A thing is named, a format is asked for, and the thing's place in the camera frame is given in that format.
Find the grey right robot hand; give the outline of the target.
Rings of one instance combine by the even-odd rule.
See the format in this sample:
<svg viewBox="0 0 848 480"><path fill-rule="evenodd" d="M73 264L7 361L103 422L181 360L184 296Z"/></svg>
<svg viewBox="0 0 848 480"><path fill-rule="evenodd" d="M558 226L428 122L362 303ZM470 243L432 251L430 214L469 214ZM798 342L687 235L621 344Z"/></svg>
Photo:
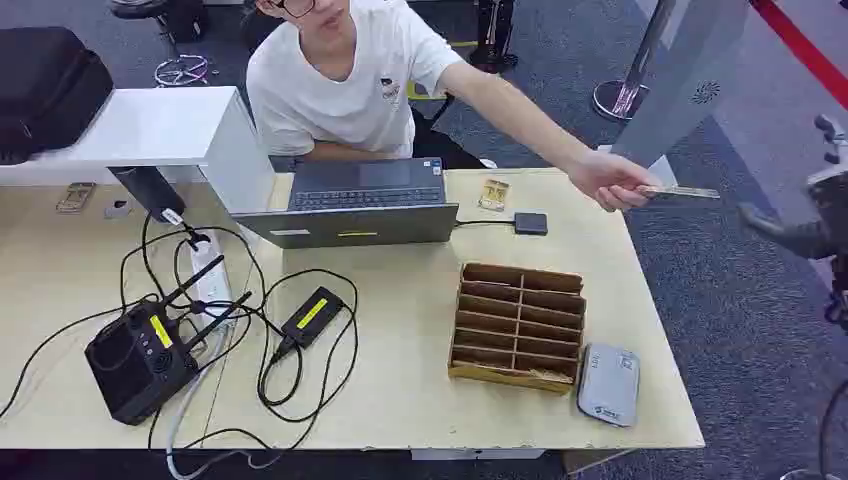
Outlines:
<svg viewBox="0 0 848 480"><path fill-rule="evenodd" d="M805 193L819 219L787 225L762 213L756 206L738 206L742 223L761 238L804 259L822 259L847 253L847 132L835 120L818 115L815 127L830 150L829 166L808 177Z"/></svg>

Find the person's left hand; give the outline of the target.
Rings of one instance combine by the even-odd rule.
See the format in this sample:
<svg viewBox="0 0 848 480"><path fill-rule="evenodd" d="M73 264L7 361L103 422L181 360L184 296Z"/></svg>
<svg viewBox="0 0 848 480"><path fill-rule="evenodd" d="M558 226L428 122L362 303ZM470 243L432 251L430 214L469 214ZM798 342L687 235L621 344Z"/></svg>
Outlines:
<svg viewBox="0 0 848 480"><path fill-rule="evenodd" d="M608 212L644 206L661 185L648 169L608 152L588 150L564 167L572 184Z"/></svg>

